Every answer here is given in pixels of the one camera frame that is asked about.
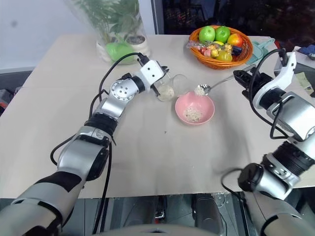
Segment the beige table surface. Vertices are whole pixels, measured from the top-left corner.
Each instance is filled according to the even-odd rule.
[[[233,69],[216,71],[201,65],[184,48],[187,39],[150,36],[151,58],[167,65],[172,75],[185,74],[196,85],[211,85],[232,73]],[[276,57],[266,61],[261,71],[272,75]],[[16,198],[54,172],[51,149],[87,119],[91,99],[109,66],[97,58],[95,40],[89,35],[65,35],[56,41],[0,118],[0,198]],[[137,69],[137,64],[118,66],[105,87]],[[295,81],[289,90],[310,101]],[[282,141],[269,138],[270,126],[253,114],[241,91],[234,80],[214,89],[215,115],[199,127],[183,125],[171,102],[159,102],[152,93],[136,96],[114,134],[117,146],[107,196],[220,192],[222,172],[260,162]],[[298,186],[313,186],[313,173],[303,174]],[[87,183],[80,197],[101,197],[105,176],[106,171]],[[238,189],[233,176],[226,185]]]

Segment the white wall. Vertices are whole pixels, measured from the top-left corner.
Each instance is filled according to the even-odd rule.
[[[150,0],[139,0],[147,34],[154,34]],[[0,0],[0,73],[35,67],[56,38],[88,33],[63,0]]]

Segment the fruit basket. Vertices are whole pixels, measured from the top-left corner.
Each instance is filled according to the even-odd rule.
[[[211,26],[214,29],[217,29],[220,26]],[[198,41],[199,32],[202,28],[196,29],[194,32],[191,33],[189,36],[189,40]],[[238,56],[233,56],[232,61],[221,61],[213,58],[206,57],[202,55],[201,52],[197,48],[190,48],[192,53],[197,57],[197,59],[204,65],[216,69],[216,70],[224,70],[231,68],[233,66],[238,66],[241,64],[246,63],[252,56],[252,43],[251,40],[242,32],[238,31],[237,29],[233,29],[229,27],[231,34],[237,33],[242,36],[243,44],[242,44],[242,52]]]

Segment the pink bowl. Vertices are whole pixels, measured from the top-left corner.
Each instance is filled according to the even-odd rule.
[[[192,108],[201,112],[198,122],[189,122],[184,115],[185,110]],[[189,125],[201,125],[208,122],[215,114],[215,105],[208,96],[198,96],[194,92],[180,96],[175,103],[175,111],[182,122]]]

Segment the white pot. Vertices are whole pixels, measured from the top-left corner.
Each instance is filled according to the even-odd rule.
[[[150,56],[151,54],[151,51],[150,51],[150,48],[149,48],[149,45],[148,45],[148,40],[147,38],[145,37],[145,41],[143,43],[140,43],[140,44],[136,44],[136,45],[132,45],[130,44],[130,46],[133,48],[133,50],[136,52],[136,53],[142,53],[146,56]],[[99,58],[101,58],[103,61],[105,62],[112,62],[111,58],[109,57],[109,55],[107,54],[105,48],[103,46],[101,46],[99,44],[99,42],[96,42],[96,53],[98,55]]]

